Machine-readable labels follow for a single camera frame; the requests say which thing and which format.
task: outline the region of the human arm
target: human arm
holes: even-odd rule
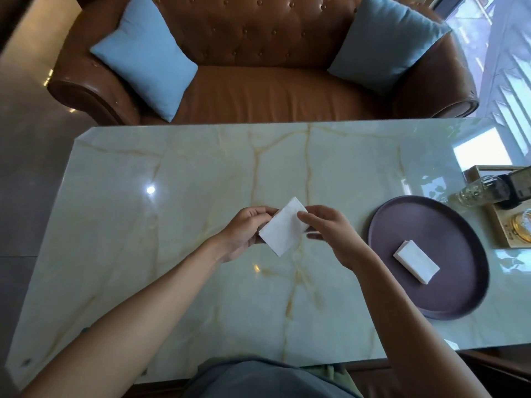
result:
[[[354,272],[384,351],[408,396],[489,396],[461,358],[435,332],[376,253],[339,211],[306,207],[298,217]]]
[[[22,397],[122,396],[219,263],[234,260],[257,242],[258,227],[276,211],[263,206],[238,212],[220,233],[78,336],[36,376]]]

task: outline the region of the sofa armrest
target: sofa armrest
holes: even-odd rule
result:
[[[55,99],[88,113],[100,126],[140,124],[136,94],[89,51],[116,29],[128,1],[96,0],[79,14],[48,84]]]
[[[428,18],[442,20],[424,5],[411,5]],[[447,33],[400,79],[391,94],[399,119],[465,117],[479,106],[472,74],[457,39]]]

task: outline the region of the forearm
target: forearm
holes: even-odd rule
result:
[[[214,272],[220,254],[214,242],[202,244],[64,348],[22,396],[122,396]]]
[[[409,395],[488,396],[373,251],[351,267],[386,355]]]

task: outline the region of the marble table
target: marble table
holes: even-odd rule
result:
[[[476,163],[526,164],[514,140],[487,119],[92,128],[74,143],[8,370],[26,385],[242,207],[296,196],[361,231],[390,198],[459,190]],[[531,342],[531,250],[497,248],[481,210],[464,216],[488,254],[488,294],[468,316],[432,324],[461,349]],[[138,382],[244,353],[296,366],[385,356],[355,276],[310,240],[282,258],[261,245],[223,264]]]

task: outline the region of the folded napkin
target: folded napkin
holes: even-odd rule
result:
[[[258,232],[258,235],[267,243],[277,256],[281,256],[299,239],[301,234],[308,229],[308,225],[297,218],[297,212],[306,211],[306,208],[293,197],[288,204],[278,211]]]
[[[439,267],[412,240],[404,241],[398,248],[395,257],[420,282],[428,284]]]

